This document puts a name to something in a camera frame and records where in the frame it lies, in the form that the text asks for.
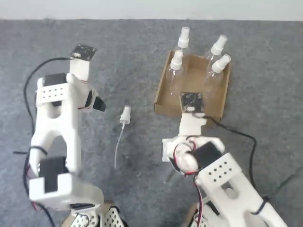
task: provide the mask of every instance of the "spray nozzle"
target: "spray nozzle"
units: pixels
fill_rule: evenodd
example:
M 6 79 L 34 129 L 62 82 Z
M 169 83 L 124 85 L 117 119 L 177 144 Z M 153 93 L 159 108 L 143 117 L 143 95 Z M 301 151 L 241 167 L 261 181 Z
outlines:
M 178 46 L 180 48 L 187 48 L 189 42 L 189 27 L 182 27 L 181 34 L 178 41 Z
M 211 48 L 211 53 L 213 55 L 220 55 L 224 45 L 226 44 L 228 38 L 225 35 L 220 35 L 219 39 L 217 42 L 215 42 Z
M 227 54 L 225 54 L 222 58 L 217 60 L 213 65 L 212 69 L 215 73 L 220 73 L 223 71 L 223 69 L 226 67 L 226 65 L 231 62 L 231 57 Z
M 182 66 L 182 58 L 183 58 L 183 52 L 179 50 L 175 51 L 174 56 L 170 63 L 170 67 L 173 70 L 179 70 Z

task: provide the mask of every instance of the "gray carpet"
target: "gray carpet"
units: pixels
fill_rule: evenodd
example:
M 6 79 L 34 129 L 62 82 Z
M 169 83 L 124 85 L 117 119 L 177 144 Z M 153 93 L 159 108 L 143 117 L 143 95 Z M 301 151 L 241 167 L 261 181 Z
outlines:
M 174 227 L 197 201 L 191 178 L 164 183 L 169 164 L 161 162 L 161 139 L 178 133 L 178 118 L 153 112 L 153 101 L 166 54 L 180 28 L 191 28 L 190 45 L 203 54 L 219 34 L 229 41 L 232 75 L 222 122 L 258 139 L 254 174 L 262 194 L 275 189 L 303 162 L 303 23 L 250 21 L 0 21 L 0 220 L 2 226 L 48 226 L 25 195 L 21 172 L 30 124 L 23 104 L 26 76 L 40 62 L 69 56 L 78 43 L 98 48 L 89 81 L 107 104 L 104 113 L 83 116 L 81 178 L 100 187 L 131 227 Z M 68 71 L 67 62 L 41 69 L 36 79 Z M 114 170 L 114 149 L 124 105 L 131 105 Z M 251 142 L 220 128 L 205 130 L 226 145 L 248 173 Z M 52 153 L 64 150 L 61 140 Z M 291 181 L 271 203 L 289 227 L 303 226 L 303 176 Z M 57 224 L 67 213 L 51 210 Z

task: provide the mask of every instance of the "clear plastic bottle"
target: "clear plastic bottle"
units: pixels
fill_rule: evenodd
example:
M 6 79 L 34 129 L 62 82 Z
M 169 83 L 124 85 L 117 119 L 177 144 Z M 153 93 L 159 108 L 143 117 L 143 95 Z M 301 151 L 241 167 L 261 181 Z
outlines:
M 230 61 L 231 57 L 225 54 L 207 72 L 206 78 L 203 81 L 203 99 L 206 105 L 218 98 L 218 88 L 223 80 L 223 69 Z
M 205 54 L 205 58 L 207 60 L 206 71 L 210 71 L 211 66 L 222 57 L 222 51 L 227 40 L 228 39 L 225 35 L 220 35 L 217 42 L 213 44 L 210 51 Z
M 166 68 L 165 85 L 169 95 L 178 97 L 184 82 L 184 68 L 182 66 L 183 52 L 175 51 L 170 65 Z
M 186 57 L 190 54 L 190 50 L 188 47 L 189 43 L 189 27 L 182 27 L 181 34 L 178 40 L 177 46 L 174 48 L 174 51 L 180 50 L 183 52 L 183 57 Z

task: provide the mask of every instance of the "white robotic arm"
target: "white robotic arm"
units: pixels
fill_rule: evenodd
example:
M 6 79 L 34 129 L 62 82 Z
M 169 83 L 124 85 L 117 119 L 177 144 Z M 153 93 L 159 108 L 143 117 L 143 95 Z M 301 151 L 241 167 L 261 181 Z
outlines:
M 195 174 L 196 184 L 207 194 L 203 218 L 191 227 L 287 227 L 231 154 L 224 153 L 221 140 L 201 136 L 206 124 L 202 95 L 182 93 L 181 104 L 179 135 L 162 140 L 162 161 L 171 162 L 183 175 Z
M 104 203 L 102 190 L 77 177 L 81 168 L 80 112 L 105 110 L 98 93 L 87 82 L 89 61 L 95 52 L 96 48 L 78 45 L 71 55 L 69 73 L 47 75 L 38 80 L 36 130 L 29 157 L 37 176 L 29 181 L 30 200 L 85 215 L 88 227 L 100 226 Z M 66 143 L 66 156 L 48 157 L 58 136 Z

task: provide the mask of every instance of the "cardboard tray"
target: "cardboard tray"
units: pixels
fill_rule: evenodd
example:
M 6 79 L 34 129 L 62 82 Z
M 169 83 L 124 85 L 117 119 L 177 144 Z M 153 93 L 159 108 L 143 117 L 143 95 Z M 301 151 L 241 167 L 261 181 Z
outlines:
M 165 90 L 164 86 L 165 71 L 167 65 L 169 64 L 169 62 L 171 62 L 172 57 L 173 52 L 169 52 L 158 86 L 154 102 L 154 110 L 157 114 L 164 114 L 166 116 L 176 117 L 182 115 L 180 99 L 169 95 L 169 91 Z M 187 59 L 184 60 L 184 62 L 186 62 L 186 80 L 183 84 L 182 92 L 203 93 L 202 81 L 203 78 L 205 78 L 205 72 L 207 67 L 206 59 L 201 56 L 190 55 L 187 57 Z M 221 120 L 221 118 L 223 117 L 230 73 L 231 64 L 229 63 L 223 70 L 223 82 L 218 88 L 218 98 L 214 100 L 214 102 L 212 102 L 211 104 L 205 105 L 205 114 L 213 117 L 217 121 Z

